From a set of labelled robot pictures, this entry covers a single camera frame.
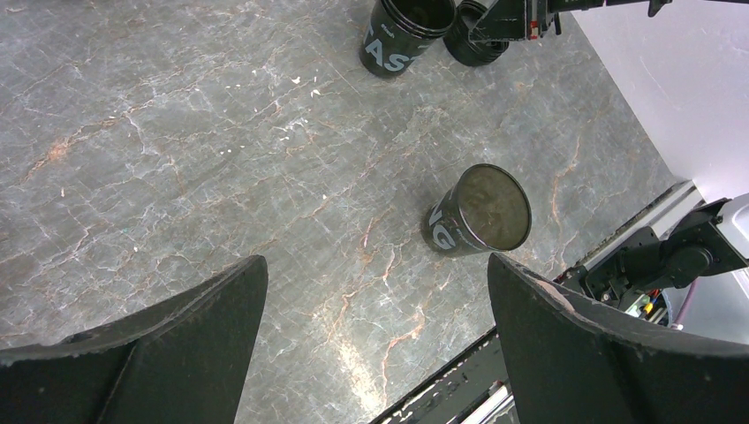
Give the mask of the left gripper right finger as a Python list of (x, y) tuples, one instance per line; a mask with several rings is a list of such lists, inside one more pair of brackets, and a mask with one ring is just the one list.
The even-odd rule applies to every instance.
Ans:
[(500, 254), (488, 293), (523, 423), (745, 423), (748, 348), (634, 318)]

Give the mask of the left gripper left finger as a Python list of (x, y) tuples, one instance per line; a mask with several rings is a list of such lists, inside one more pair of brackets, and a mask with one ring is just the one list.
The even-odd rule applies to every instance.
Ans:
[(1, 353), (4, 423), (232, 423), (269, 273), (259, 255), (57, 344)]

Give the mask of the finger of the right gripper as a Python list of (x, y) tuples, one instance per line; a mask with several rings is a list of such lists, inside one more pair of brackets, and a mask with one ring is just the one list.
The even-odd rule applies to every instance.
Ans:
[(547, 0), (494, 1), (469, 30), (475, 43), (522, 42), (542, 38), (553, 29), (562, 33), (558, 11)]

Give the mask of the black coffee cup white lettering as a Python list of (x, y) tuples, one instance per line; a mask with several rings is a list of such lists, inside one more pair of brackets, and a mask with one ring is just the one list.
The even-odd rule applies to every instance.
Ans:
[(453, 0), (378, 0), (359, 47), (359, 60), (373, 75), (394, 79), (443, 38), (456, 20)]

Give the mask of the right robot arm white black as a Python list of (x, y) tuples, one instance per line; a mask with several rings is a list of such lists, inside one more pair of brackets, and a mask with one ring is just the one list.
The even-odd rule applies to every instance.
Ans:
[[(495, 1), (468, 27), (473, 43), (518, 42), (539, 38), (553, 27), (560, 34), (560, 14), (616, 7), (616, 1)], [(685, 214), (658, 236), (640, 226), (618, 237), (600, 253), (565, 270), (557, 282), (657, 323), (667, 315), (680, 329), (699, 277), (748, 266), (748, 197), (720, 199)]]

